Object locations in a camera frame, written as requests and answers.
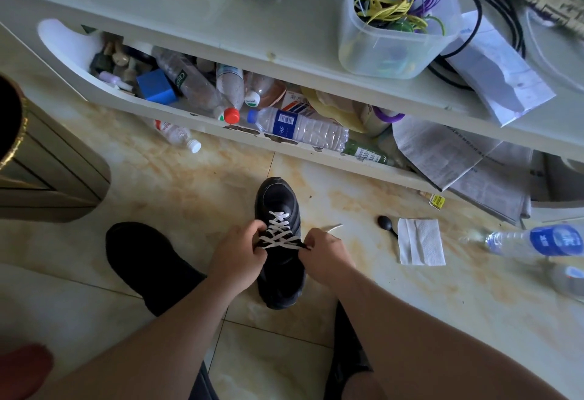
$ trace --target white napkin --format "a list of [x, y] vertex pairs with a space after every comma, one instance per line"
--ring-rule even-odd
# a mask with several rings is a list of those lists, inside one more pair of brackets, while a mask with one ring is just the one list
[[401, 264], [446, 264], [438, 220], [399, 219], [398, 242]]

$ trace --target black spoon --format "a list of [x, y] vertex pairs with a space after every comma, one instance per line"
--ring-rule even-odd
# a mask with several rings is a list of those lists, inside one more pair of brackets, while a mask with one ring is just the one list
[[391, 223], [391, 219], [387, 216], [379, 216], [377, 217], [377, 224], [381, 229], [389, 231], [391, 234], [395, 235], [395, 238], [398, 238], [398, 233], [394, 231], [394, 224]]

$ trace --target purple handle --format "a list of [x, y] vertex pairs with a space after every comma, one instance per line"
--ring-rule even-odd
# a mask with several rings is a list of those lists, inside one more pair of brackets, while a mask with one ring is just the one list
[[378, 118], [379, 120], [381, 120], [382, 122], [385, 122], [385, 123], [399, 122], [405, 116], [405, 114], [402, 114], [402, 113], [395, 115], [395, 116], [388, 116], [383, 111], [381, 111], [380, 108], [378, 108], [376, 106], [372, 106], [372, 108], [373, 108], [373, 112], [375, 113], [376, 118]]

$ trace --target white shoelace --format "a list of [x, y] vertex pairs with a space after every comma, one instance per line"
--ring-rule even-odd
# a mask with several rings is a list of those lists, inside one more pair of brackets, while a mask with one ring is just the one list
[[300, 249], [298, 245], [293, 244], [292, 242], [296, 240], [300, 240], [300, 237], [293, 235], [292, 237], [288, 237], [285, 239], [284, 237], [292, 234], [290, 231], [290, 227], [288, 226], [290, 222], [288, 217], [290, 214], [288, 212], [271, 212], [270, 214], [274, 216], [274, 220], [270, 220], [270, 226], [266, 230], [267, 233], [272, 234], [272, 237], [266, 237], [265, 235], [260, 236], [259, 240], [262, 240], [267, 243], [264, 249], [273, 248], [273, 247], [283, 247], [288, 249]]

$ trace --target gold trim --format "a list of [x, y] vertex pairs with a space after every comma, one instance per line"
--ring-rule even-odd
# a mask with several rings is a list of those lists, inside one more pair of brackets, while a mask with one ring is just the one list
[[28, 123], [29, 123], [28, 114], [29, 114], [30, 107], [28, 105], [29, 100], [25, 97], [24, 93], [22, 92], [22, 90], [20, 89], [18, 84], [1, 72], [0, 72], [0, 77], [2, 77], [4, 80], [8, 81], [8, 83], [14, 88], [14, 91], [16, 91], [16, 94], [18, 95], [18, 98], [20, 99], [20, 109], [21, 109], [21, 114], [22, 114], [22, 119], [20, 121], [20, 129], [18, 130], [18, 134], [16, 135], [14, 143], [12, 144], [10, 150], [8, 150], [8, 152], [6, 153], [4, 158], [2, 160], [0, 160], [0, 170], [1, 170], [16, 155], [16, 152], [18, 151], [18, 147], [20, 146], [22, 141], [25, 139], [26, 129], [28, 128]]

